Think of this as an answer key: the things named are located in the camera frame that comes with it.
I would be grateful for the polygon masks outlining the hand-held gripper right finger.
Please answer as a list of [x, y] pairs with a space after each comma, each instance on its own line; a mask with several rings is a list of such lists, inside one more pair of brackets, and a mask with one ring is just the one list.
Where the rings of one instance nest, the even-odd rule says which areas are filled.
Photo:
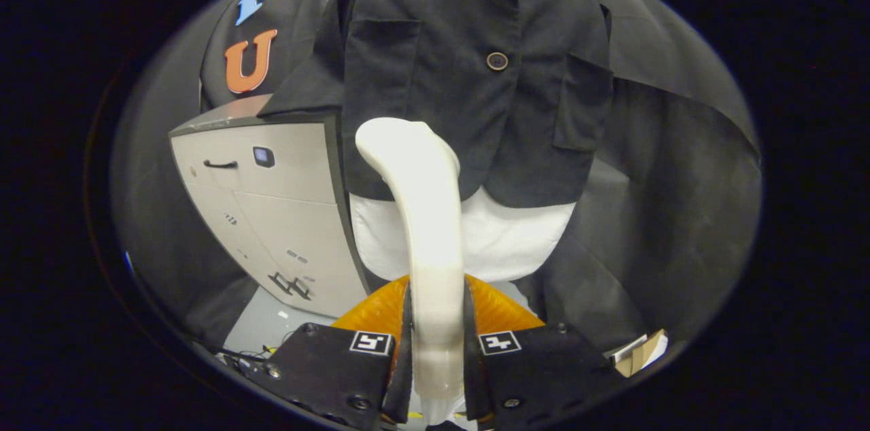
[[465, 278], [466, 415], [481, 427], [553, 427], [622, 388], [612, 360], [566, 322], [547, 324]]

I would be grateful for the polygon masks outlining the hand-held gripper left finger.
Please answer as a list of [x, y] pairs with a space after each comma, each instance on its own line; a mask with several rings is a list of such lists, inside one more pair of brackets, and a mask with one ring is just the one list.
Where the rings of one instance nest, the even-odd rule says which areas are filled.
[[407, 422], [412, 380], [408, 276], [333, 324], [302, 325], [255, 371], [257, 385], [296, 411], [344, 427]]

